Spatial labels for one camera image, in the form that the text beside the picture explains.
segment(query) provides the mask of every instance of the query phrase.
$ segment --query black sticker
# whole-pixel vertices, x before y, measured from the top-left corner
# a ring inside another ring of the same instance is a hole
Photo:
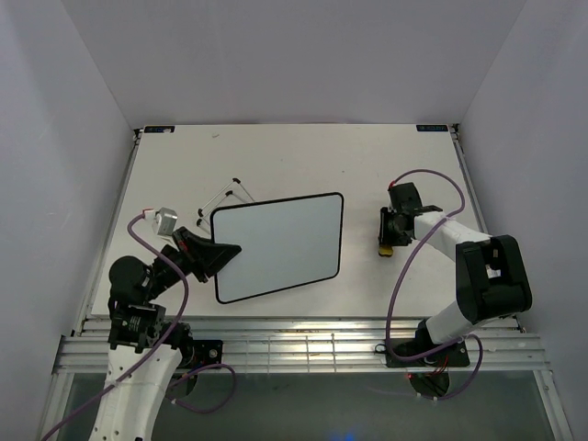
[[[174,133],[175,126],[147,126],[145,133]]]
[[[417,124],[416,131],[449,131],[445,124]]]

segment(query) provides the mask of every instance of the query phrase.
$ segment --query aluminum frame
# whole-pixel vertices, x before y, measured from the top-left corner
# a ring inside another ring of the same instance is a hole
[[[480,204],[474,192],[459,144],[455,126],[449,126],[459,165],[466,181],[478,225],[487,232]],[[65,412],[67,399],[76,373],[102,373],[107,366],[107,333],[109,320],[92,317],[91,311],[102,263],[112,238],[114,220],[119,215],[125,188],[130,178],[142,130],[133,140],[126,174],[121,183],[117,206],[108,229],[107,239],[100,251],[98,264],[92,275],[92,284],[85,293],[85,301],[78,314],[75,333],[64,337],[56,357],[51,388],[40,425],[45,433],[58,423]],[[385,334],[384,320],[334,319],[206,319],[187,316],[194,338],[214,338],[225,342],[223,362],[231,364],[239,373],[349,373],[349,372],[405,372],[404,367],[387,368],[384,356],[374,352]],[[394,320],[393,337],[410,337],[419,320]],[[549,363],[537,334],[521,330],[516,318],[489,323],[477,334],[484,347],[482,371],[533,371],[556,440],[571,440],[571,431],[561,407],[560,398],[551,378]],[[467,341],[470,357],[478,354],[477,345]],[[472,370],[469,367],[451,370]],[[424,368],[411,368],[411,371]],[[213,372],[211,375],[222,375]]]

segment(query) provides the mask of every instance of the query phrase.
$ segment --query yellow object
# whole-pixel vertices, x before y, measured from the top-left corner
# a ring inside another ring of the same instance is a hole
[[[378,254],[382,257],[392,257],[394,254],[394,250],[389,245],[380,245],[378,249]]]

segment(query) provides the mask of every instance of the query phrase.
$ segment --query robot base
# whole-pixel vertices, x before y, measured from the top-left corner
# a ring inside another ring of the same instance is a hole
[[[423,353],[424,350],[433,349],[434,346],[422,349],[417,347],[414,339],[411,338],[392,338],[392,347],[394,352],[399,356],[413,356]],[[447,349],[434,354],[427,359],[421,358],[415,361],[403,362],[399,361],[390,354],[386,353],[386,367],[388,368],[422,368],[430,366],[434,368],[439,363],[445,363],[447,356],[448,368],[466,368],[469,366],[468,350],[464,342],[452,345]]]

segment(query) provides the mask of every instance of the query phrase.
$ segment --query table surface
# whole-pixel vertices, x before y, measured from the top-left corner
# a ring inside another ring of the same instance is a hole
[[[383,317],[390,293],[413,245],[394,256],[378,256],[379,209],[389,205],[388,184],[414,168],[443,172],[465,190],[458,155],[448,132],[418,132],[402,125],[214,125],[175,126],[173,133],[144,133],[130,171],[119,215],[95,290],[92,315],[106,316],[110,284],[108,269],[119,257],[154,256],[135,243],[126,227],[142,209],[168,207],[184,225],[196,226],[198,208],[233,177],[242,180],[255,200],[340,192],[345,197],[343,244],[339,275],[304,287],[288,289],[232,304],[215,299],[214,281],[199,284],[189,277],[186,316],[202,317]],[[432,175],[412,175],[425,205],[445,211],[458,206],[452,186]],[[478,230],[469,203],[458,221]],[[153,246],[167,244],[140,222],[136,232]],[[181,284],[155,302],[178,310]],[[455,266],[432,247],[423,248],[402,285],[395,317],[434,315],[456,297]]]

